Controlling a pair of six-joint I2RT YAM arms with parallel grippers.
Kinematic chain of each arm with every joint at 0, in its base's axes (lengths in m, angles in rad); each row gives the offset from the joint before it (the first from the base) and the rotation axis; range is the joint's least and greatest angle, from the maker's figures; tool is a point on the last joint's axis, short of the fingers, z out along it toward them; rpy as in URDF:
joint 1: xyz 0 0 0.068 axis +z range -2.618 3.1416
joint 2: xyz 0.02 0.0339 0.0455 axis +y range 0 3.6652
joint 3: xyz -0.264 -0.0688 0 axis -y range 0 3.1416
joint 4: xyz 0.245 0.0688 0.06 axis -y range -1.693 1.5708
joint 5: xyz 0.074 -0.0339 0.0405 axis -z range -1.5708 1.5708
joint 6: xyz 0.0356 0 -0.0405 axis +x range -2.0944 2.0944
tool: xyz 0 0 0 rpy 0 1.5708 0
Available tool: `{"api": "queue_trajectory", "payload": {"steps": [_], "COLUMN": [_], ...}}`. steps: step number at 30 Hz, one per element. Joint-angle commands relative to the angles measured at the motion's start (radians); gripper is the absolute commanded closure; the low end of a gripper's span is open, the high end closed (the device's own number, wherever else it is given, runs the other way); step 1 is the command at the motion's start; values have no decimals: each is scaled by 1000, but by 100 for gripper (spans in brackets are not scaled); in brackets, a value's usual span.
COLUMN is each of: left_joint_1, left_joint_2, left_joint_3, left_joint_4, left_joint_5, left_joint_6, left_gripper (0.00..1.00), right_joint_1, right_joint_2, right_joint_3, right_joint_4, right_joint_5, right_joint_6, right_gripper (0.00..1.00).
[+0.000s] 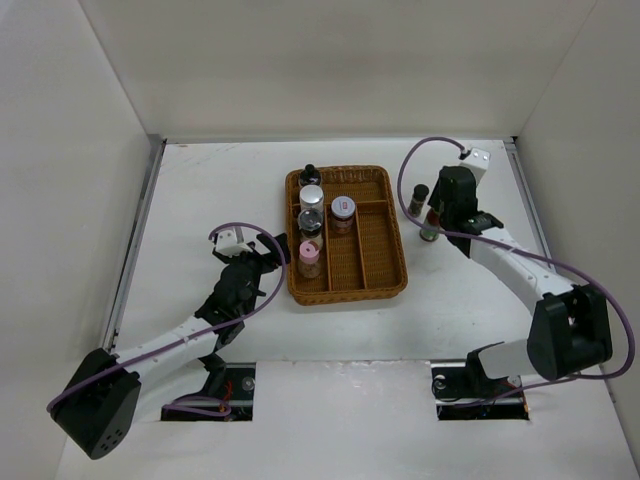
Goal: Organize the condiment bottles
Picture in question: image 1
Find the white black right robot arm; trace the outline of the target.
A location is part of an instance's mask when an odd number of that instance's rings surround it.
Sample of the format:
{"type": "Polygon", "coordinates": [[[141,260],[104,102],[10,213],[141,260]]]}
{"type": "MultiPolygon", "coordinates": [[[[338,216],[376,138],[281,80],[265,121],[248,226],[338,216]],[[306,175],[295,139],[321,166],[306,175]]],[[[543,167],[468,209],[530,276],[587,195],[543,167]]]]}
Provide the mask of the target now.
{"type": "Polygon", "coordinates": [[[605,296],[590,284],[577,285],[541,261],[516,252],[520,245],[504,224],[478,209],[477,182],[463,166],[439,172],[429,201],[447,239],[466,257],[496,276],[532,315],[525,339],[481,347],[464,370],[464,384],[483,396],[500,379],[537,374],[556,381],[609,360],[613,354],[605,296]]]}

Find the silver lid blue label jar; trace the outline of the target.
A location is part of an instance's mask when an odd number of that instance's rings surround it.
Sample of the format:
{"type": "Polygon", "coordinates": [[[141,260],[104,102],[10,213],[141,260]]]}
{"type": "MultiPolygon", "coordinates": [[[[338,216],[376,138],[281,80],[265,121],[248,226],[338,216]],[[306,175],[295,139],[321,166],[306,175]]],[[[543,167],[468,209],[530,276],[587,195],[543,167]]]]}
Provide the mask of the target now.
{"type": "Polygon", "coordinates": [[[299,191],[299,201],[302,210],[313,209],[324,213],[324,191],[318,185],[306,185],[299,191]]]}

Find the clear lid black band jar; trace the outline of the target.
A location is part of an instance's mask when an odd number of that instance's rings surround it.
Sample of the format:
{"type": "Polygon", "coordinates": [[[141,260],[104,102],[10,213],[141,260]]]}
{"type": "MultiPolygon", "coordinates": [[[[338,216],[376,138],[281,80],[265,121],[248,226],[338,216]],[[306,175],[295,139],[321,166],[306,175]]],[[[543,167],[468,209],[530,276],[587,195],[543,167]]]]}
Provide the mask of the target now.
{"type": "Polygon", "coordinates": [[[322,233],[324,217],[319,210],[309,208],[299,213],[297,222],[301,235],[306,239],[313,239],[322,233]]]}

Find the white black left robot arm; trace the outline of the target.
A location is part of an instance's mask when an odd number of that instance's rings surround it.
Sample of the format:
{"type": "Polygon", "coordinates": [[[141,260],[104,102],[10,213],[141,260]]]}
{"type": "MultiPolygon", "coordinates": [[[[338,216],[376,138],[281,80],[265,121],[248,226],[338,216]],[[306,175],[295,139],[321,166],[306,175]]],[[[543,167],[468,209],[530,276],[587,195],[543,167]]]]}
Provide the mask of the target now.
{"type": "Polygon", "coordinates": [[[214,256],[224,268],[212,293],[194,314],[174,329],[129,350],[88,353],[65,389],[47,406],[51,419],[91,460],[121,444],[134,423],[143,397],[154,396],[164,411],[183,411],[190,396],[178,394],[173,374],[194,364],[190,386],[206,399],[224,387],[224,362],[217,353],[235,340],[247,319],[273,299],[260,288],[261,278],[287,272],[288,237],[263,229],[254,242],[241,238],[245,224],[228,223],[209,235],[214,256]]]}

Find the black cap pepper shaker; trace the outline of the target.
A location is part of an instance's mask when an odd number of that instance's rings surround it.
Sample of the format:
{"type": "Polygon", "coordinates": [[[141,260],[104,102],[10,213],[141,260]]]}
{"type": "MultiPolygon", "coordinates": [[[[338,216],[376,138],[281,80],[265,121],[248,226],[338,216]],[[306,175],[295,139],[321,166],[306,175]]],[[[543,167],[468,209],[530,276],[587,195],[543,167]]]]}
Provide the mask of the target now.
{"type": "Polygon", "coordinates": [[[412,218],[418,218],[421,215],[429,192],[429,187],[425,184],[417,184],[414,186],[408,206],[408,213],[412,218]]]}

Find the yellow cap green sauce bottle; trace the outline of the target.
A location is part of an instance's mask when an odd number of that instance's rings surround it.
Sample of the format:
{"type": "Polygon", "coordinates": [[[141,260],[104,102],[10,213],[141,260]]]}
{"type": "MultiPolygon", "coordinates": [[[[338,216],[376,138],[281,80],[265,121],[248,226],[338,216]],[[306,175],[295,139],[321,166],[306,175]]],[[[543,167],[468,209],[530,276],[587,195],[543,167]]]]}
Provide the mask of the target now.
{"type": "Polygon", "coordinates": [[[420,238],[425,242],[435,242],[440,236],[440,218],[439,213],[433,207],[428,210],[424,225],[425,228],[419,232],[420,238]]]}

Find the pink lid spice jar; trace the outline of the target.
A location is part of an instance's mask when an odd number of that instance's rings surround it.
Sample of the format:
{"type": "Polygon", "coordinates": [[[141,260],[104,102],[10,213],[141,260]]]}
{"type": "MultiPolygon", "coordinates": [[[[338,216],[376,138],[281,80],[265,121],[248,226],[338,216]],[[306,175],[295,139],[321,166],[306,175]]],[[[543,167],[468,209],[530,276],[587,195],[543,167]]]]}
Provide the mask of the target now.
{"type": "Polygon", "coordinates": [[[306,279],[314,279],[320,276],[319,263],[320,250],[317,244],[310,240],[303,241],[298,251],[298,272],[306,279]]]}

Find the red white lid jar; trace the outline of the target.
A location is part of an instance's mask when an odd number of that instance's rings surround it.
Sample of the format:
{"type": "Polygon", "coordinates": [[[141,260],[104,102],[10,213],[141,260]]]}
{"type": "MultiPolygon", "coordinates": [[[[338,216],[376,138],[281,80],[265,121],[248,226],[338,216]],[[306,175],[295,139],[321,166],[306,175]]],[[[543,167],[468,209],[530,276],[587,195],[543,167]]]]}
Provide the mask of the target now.
{"type": "Polygon", "coordinates": [[[332,228],[338,234],[348,233],[353,225],[356,203],[349,196],[338,196],[331,203],[332,228]]]}

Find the small black cap bottle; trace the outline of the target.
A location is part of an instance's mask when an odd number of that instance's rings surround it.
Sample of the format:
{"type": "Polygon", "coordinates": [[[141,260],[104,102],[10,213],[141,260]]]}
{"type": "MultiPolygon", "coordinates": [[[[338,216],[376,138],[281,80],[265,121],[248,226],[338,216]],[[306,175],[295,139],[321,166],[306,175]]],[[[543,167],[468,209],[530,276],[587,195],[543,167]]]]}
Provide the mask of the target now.
{"type": "Polygon", "coordinates": [[[303,188],[309,185],[320,186],[322,177],[319,170],[313,164],[307,164],[300,172],[298,185],[303,188]]]}

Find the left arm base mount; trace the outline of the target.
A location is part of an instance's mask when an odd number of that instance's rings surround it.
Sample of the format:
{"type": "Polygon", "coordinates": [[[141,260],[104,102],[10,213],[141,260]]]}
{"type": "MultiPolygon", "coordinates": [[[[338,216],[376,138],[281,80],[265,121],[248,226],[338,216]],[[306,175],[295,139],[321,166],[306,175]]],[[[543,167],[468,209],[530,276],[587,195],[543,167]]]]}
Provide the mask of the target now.
{"type": "Polygon", "coordinates": [[[174,401],[178,409],[163,407],[163,422],[249,422],[253,419],[257,365],[227,363],[210,373],[197,393],[174,401]]]}

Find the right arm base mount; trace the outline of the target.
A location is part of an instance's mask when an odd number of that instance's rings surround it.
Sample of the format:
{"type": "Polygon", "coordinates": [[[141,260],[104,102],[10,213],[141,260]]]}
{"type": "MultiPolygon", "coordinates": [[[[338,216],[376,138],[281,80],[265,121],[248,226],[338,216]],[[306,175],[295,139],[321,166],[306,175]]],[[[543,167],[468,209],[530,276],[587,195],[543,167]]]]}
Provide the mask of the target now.
{"type": "Polygon", "coordinates": [[[519,376],[490,379],[465,361],[431,364],[431,391],[440,421],[529,420],[519,376]]]}

